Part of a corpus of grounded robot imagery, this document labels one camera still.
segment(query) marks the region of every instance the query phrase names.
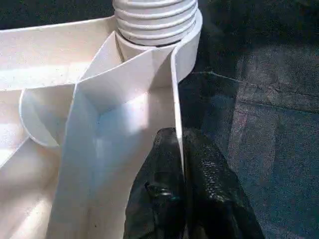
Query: black glove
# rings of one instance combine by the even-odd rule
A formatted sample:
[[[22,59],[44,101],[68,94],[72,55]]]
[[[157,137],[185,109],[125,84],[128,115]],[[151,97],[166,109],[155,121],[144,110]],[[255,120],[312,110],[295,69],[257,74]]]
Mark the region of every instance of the black glove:
[[[133,183],[124,239],[179,239],[185,227],[184,183],[173,128],[161,129]]]
[[[203,228],[209,239],[263,239],[249,200],[216,144],[198,130],[185,129],[183,135],[191,238],[200,238],[196,234]]]
[[[184,130],[185,200],[175,130],[158,132],[126,209],[124,239],[263,239],[236,174],[217,146],[197,130]]]

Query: dark fabric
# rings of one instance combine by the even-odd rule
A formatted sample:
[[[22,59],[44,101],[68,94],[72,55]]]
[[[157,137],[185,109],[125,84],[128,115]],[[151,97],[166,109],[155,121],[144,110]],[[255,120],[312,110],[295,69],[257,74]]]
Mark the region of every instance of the dark fabric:
[[[112,16],[111,0],[1,0],[0,29]]]
[[[316,0],[199,0],[182,121],[236,172],[266,238],[319,238]]]
[[[198,130],[183,132],[191,238],[202,239],[197,234],[202,227],[208,239],[263,239],[249,200],[219,148]]]
[[[125,239],[179,239],[185,227],[181,159],[173,128],[161,129],[126,208]]]

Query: white plastic part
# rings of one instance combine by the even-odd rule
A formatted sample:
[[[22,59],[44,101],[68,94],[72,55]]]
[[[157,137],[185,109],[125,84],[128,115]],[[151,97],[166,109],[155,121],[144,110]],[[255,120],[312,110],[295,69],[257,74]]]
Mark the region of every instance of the white plastic part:
[[[44,147],[61,144],[73,90],[74,85],[62,85],[22,91],[19,114],[30,138]]]
[[[197,0],[113,0],[120,33],[136,44],[157,46],[181,40],[195,26]]]
[[[115,28],[112,16],[0,31],[0,89],[75,83]]]

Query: white plastic housing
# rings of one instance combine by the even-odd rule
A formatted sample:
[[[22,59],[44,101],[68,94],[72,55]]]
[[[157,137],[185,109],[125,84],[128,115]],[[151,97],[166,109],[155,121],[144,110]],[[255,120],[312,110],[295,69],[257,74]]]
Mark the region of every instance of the white plastic housing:
[[[120,239],[131,185],[157,131],[175,127],[182,152],[177,83],[195,64],[200,12],[193,30],[165,47],[132,44],[114,23],[0,31],[7,59],[0,78],[15,78],[1,89],[16,89],[0,91],[0,238]],[[72,35],[79,38],[72,42]],[[38,38],[51,42],[41,50]],[[24,48],[4,48],[7,39]],[[71,72],[74,62],[85,68],[72,82],[60,74],[55,85],[45,73],[60,66]],[[35,82],[20,72],[30,69]]]

